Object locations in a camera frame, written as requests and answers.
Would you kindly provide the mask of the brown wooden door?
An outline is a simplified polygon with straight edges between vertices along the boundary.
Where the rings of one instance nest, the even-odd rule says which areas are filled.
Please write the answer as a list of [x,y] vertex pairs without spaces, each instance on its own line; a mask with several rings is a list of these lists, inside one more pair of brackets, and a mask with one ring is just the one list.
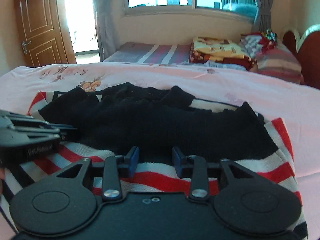
[[19,42],[28,67],[74,64],[64,0],[14,0]]

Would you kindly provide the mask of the grey curtain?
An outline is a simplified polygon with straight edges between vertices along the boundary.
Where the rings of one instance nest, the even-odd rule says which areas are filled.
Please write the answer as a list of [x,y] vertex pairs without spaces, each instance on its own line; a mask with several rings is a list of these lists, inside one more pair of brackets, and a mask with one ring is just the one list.
[[255,0],[257,13],[252,26],[252,31],[266,31],[271,28],[271,9],[274,0]]
[[99,58],[103,62],[116,51],[116,29],[112,18],[112,0],[92,0]]

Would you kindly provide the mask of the grey left curtain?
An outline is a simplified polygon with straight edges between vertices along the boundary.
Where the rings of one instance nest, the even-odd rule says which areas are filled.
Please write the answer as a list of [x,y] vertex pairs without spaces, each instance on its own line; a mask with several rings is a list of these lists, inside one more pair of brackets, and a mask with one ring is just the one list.
[[112,18],[112,0],[92,0],[99,58],[103,62],[116,51],[116,29]]

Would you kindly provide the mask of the pink floral bed sheet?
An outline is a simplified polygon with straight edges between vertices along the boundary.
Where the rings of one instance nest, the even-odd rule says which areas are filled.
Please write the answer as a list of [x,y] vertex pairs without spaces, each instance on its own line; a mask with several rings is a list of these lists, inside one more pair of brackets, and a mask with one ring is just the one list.
[[319,238],[319,90],[280,79],[232,69],[103,62],[18,67],[1,77],[1,109],[25,114],[43,107],[54,91],[82,86],[100,91],[129,82],[138,87],[178,86],[195,96],[192,106],[211,109],[249,105],[267,120],[284,154],[294,155],[293,178],[302,194],[310,239]]

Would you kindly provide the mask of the striped pillow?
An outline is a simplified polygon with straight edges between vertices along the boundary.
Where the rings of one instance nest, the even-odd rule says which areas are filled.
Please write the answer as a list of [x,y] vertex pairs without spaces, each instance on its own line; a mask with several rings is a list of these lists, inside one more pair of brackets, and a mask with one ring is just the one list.
[[264,32],[244,34],[240,38],[240,46],[254,60],[251,72],[303,84],[300,63],[279,38],[274,45],[264,37]]

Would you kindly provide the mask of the striped knit sweater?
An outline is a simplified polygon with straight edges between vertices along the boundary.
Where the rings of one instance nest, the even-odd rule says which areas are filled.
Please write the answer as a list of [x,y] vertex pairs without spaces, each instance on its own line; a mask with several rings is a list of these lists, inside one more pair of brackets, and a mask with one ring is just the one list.
[[266,120],[244,102],[241,106],[199,100],[181,90],[141,88],[130,83],[98,92],[39,92],[28,114],[78,128],[80,134],[59,155],[74,162],[94,150],[124,153],[140,149],[141,164],[128,184],[162,191],[186,189],[169,160],[175,146],[207,161],[231,159],[298,194],[294,154],[285,121]]

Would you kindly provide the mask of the grey right curtain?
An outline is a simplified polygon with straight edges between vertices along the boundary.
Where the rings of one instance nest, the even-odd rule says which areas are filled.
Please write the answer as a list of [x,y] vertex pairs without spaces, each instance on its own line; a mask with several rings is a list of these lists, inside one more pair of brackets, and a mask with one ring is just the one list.
[[271,9],[274,0],[255,0],[257,13],[252,26],[252,31],[266,31],[271,28]]

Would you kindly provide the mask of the yellow red folded blanket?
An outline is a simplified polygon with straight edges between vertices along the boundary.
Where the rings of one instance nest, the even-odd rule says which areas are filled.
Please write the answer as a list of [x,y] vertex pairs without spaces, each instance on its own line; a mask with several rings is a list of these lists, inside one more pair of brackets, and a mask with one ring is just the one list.
[[222,64],[237,64],[247,71],[254,66],[254,60],[248,52],[236,43],[212,37],[195,37],[190,48],[190,63],[212,61]]

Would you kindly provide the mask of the red heart-shaped headboard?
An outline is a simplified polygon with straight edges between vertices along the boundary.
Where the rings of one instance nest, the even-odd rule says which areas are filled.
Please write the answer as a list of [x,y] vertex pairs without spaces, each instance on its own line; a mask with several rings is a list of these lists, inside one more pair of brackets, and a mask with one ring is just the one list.
[[304,84],[319,89],[319,24],[310,26],[302,36],[294,27],[286,27],[282,42],[302,67]]

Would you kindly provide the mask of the shiny ribbon bow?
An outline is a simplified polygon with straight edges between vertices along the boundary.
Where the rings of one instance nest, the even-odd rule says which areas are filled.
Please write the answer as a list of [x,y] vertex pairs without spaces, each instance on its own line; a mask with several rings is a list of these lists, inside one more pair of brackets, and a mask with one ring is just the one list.
[[264,37],[269,40],[272,44],[276,45],[277,44],[277,39],[278,36],[276,33],[272,31],[272,29],[267,29],[266,32],[264,33]]

